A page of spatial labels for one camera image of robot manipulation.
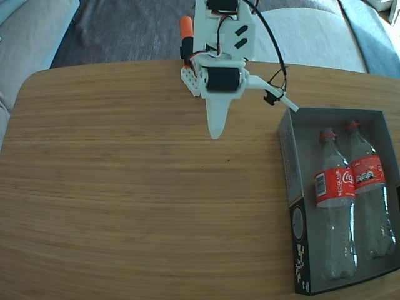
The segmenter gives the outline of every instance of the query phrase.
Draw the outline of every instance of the red bottle label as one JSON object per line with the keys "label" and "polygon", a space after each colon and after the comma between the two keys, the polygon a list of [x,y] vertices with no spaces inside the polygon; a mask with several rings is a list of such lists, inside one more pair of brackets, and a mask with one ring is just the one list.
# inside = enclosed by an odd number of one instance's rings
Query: red bottle label
{"label": "red bottle label", "polygon": [[333,198],[355,198],[354,176],[350,167],[328,169],[315,176],[317,204]]}
{"label": "red bottle label", "polygon": [[351,163],[356,190],[373,183],[384,183],[381,160],[378,155],[366,156]]}

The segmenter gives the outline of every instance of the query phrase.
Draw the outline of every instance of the coca-cola bottle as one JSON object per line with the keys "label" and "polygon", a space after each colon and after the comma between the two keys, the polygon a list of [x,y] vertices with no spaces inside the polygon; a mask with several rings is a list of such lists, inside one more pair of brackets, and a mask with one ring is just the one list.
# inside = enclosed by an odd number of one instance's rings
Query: coca-cola bottle
{"label": "coca-cola bottle", "polygon": [[315,176],[317,207],[324,219],[322,277],[350,278],[357,268],[353,171],[340,153],[332,128],[321,131],[322,171]]}
{"label": "coca-cola bottle", "polygon": [[356,187],[356,241],[366,259],[380,258],[394,251],[388,189],[376,150],[360,133],[357,120],[347,123],[351,145],[351,167]]}

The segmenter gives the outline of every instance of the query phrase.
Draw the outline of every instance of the coca-cola logo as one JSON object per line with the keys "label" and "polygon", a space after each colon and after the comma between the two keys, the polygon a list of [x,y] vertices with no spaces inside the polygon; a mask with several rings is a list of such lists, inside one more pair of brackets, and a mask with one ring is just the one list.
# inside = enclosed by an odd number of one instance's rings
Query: coca-cola logo
{"label": "coca-cola logo", "polygon": [[344,172],[343,182],[344,183],[354,183],[353,175],[349,171]]}

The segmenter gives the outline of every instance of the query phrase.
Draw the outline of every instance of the barcode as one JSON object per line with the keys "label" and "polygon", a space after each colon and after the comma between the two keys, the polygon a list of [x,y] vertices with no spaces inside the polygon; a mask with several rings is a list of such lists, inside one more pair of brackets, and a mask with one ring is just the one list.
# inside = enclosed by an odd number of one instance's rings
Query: barcode
{"label": "barcode", "polygon": [[320,175],[318,175],[316,178],[316,193],[317,193],[317,197],[321,197],[323,195],[326,195],[326,184],[325,184],[325,174],[322,173]]}

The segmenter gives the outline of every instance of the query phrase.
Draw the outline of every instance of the couch cushion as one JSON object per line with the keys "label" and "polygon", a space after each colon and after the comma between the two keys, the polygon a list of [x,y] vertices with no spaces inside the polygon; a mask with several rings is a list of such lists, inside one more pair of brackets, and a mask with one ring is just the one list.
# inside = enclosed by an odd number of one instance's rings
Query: couch cushion
{"label": "couch cushion", "polygon": [[[353,32],[342,17],[310,8],[277,9],[262,15],[268,20],[285,63],[367,71]],[[258,18],[255,60],[278,61],[271,39]]]}
{"label": "couch cushion", "polygon": [[10,114],[7,112],[7,109],[0,103],[0,150],[1,146],[3,145],[4,136],[6,135],[9,118]]}
{"label": "couch cushion", "polygon": [[27,0],[0,0],[0,26]]}
{"label": "couch cushion", "polygon": [[8,111],[24,81],[42,69],[74,0],[29,0],[0,27],[0,101]]}

